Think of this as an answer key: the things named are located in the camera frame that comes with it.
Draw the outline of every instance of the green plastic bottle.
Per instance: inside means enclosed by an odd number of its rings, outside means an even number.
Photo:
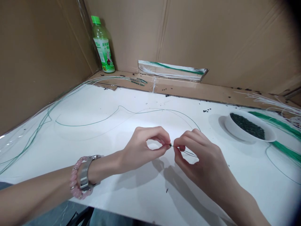
[[[103,71],[113,73],[115,67],[111,58],[109,39],[106,30],[101,26],[100,19],[97,16],[91,16],[93,22],[93,39],[98,50]]]

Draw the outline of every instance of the forearm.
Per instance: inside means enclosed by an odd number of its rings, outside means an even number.
[[[92,161],[88,170],[91,183],[115,173],[116,153]],[[0,191],[0,222],[21,225],[72,197],[70,176],[73,166],[63,168]]]
[[[237,199],[220,206],[239,226],[270,225],[254,197],[243,188],[241,188],[241,194],[237,195]]]

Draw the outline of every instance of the silver bracelet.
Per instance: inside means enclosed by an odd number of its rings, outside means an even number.
[[[90,166],[91,162],[93,160],[96,160],[96,159],[99,159],[99,158],[101,158],[101,155],[92,155],[92,156],[89,156],[87,161],[83,163],[84,166],[82,168],[81,175],[80,175],[80,179],[81,179],[80,189],[81,190],[88,191],[96,185],[96,184],[92,185],[89,182],[89,180],[88,180],[88,169],[89,169],[89,166]]]

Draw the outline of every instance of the bottle label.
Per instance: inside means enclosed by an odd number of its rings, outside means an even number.
[[[109,40],[108,39],[96,39],[96,38],[93,38],[93,39],[94,39],[95,45],[98,50],[98,54],[99,54],[99,57],[101,60],[103,71],[114,72],[115,67],[113,65],[113,61],[111,58]]]

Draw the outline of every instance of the wrist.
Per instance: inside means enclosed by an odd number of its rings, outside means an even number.
[[[236,192],[235,198],[228,203],[223,203],[221,208],[237,225],[258,225],[258,213],[261,212],[257,202],[254,197],[241,186]]]
[[[116,153],[93,160],[88,169],[88,180],[90,183],[97,184],[107,177],[117,174],[117,161]]]

